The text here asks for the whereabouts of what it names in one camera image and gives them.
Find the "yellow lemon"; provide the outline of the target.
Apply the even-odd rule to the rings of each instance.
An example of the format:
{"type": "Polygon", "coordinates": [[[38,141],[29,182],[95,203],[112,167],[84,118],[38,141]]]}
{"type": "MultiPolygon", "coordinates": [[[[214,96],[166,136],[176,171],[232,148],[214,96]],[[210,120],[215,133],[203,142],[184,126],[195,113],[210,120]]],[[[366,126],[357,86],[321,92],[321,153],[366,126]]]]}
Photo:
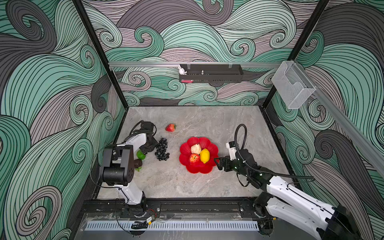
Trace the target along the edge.
{"type": "Polygon", "coordinates": [[[206,164],[209,160],[210,160],[210,152],[208,149],[203,149],[201,152],[200,152],[200,161],[203,163],[203,164],[206,164]]]}

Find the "red apple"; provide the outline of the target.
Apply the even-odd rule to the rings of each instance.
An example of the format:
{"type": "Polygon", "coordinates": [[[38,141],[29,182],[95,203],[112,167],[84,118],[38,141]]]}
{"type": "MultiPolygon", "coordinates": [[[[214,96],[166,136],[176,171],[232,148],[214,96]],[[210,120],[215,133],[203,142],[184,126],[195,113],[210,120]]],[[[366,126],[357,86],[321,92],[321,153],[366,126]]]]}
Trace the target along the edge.
{"type": "Polygon", "coordinates": [[[194,165],[200,162],[199,154],[191,154],[189,158],[190,164],[194,165]]]}

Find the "black grape bunch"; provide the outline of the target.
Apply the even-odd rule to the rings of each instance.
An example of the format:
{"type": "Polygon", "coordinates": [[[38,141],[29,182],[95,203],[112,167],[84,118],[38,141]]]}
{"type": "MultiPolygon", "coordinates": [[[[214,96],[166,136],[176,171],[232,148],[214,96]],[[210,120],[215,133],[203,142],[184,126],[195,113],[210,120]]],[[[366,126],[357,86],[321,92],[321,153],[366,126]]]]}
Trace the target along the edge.
{"type": "Polygon", "coordinates": [[[156,146],[155,156],[159,161],[167,161],[170,158],[170,153],[167,152],[168,141],[166,138],[161,138],[156,146]]]}

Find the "pale cream pear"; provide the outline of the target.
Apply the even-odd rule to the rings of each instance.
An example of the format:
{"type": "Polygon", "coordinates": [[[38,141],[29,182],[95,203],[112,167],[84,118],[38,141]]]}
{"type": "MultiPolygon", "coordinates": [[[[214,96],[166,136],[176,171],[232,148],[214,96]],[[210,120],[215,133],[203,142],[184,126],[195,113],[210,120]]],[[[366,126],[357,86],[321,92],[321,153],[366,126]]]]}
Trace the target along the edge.
{"type": "Polygon", "coordinates": [[[195,145],[191,146],[191,153],[192,154],[200,155],[201,151],[202,151],[202,148],[201,148],[200,144],[195,144],[195,145]]]}

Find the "dark mangosteen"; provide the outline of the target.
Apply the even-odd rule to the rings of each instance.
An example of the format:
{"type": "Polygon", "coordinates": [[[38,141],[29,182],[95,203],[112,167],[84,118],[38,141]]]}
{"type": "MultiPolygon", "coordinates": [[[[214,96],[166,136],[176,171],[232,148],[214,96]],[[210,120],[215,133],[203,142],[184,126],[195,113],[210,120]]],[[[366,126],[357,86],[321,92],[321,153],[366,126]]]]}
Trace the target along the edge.
{"type": "Polygon", "coordinates": [[[142,169],[143,161],[141,159],[134,160],[134,168],[136,171],[140,171],[142,169]]]}

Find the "red flower-shaped fruit bowl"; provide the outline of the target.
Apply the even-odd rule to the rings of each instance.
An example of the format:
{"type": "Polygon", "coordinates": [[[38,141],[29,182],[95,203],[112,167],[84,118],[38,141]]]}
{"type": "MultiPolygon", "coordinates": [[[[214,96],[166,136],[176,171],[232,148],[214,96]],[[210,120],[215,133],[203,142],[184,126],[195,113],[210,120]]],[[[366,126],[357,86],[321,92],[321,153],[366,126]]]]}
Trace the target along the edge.
{"type": "Polygon", "coordinates": [[[192,137],[187,140],[186,143],[183,143],[180,147],[180,155],[179,155],[179,162],[186,167],[187,171],[192,174],[202,173],[202,174],[208,174],[210,173],[214,166],[216,166],[214,162],[214,158],[218,157],[219,149],[218,147],[213,144],[208,138],[197,138],[192,137]],[[210,152],[210,160],[203,164],[201,161],[197,164],[190,164],[189,158],[191,153],[191,146],[195,144],[200,144],[202,150],[208,149],[210,152]]]}

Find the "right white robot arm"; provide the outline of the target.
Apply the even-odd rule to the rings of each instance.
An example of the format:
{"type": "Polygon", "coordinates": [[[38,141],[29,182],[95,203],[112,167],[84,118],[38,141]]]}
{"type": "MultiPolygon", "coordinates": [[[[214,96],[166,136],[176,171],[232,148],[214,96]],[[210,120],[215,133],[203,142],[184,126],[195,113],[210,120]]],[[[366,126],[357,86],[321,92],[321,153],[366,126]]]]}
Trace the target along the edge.
{"type": "Polygon", "coordinates": [[[360,240],[352,214],[342,205],[333,207],[285,181],[287,175],[258,166],[246,149],[230,149],[229,156],[215,158],[219,170],[245,176],[248,184],[263,191],[255,200],[257,215],[278,218],[316,240],[360,240]]]}

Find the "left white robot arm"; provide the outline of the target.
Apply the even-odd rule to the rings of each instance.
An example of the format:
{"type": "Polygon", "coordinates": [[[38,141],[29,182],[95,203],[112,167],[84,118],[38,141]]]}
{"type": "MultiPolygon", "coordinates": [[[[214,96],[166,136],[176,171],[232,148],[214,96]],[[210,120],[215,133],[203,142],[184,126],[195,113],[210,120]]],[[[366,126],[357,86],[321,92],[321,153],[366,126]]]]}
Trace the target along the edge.
{"type": "Polygon", "coordinates": [[[134,182],[134,174],[142,166],[138,154],[146,155],[158,145],[156,132],[155,124],[141,120],[121,143],[109,145],[103,150],[98,184],[105,183],[106,189],[118,190],[130,210],[147,209],[145,193],[134,182]]]}

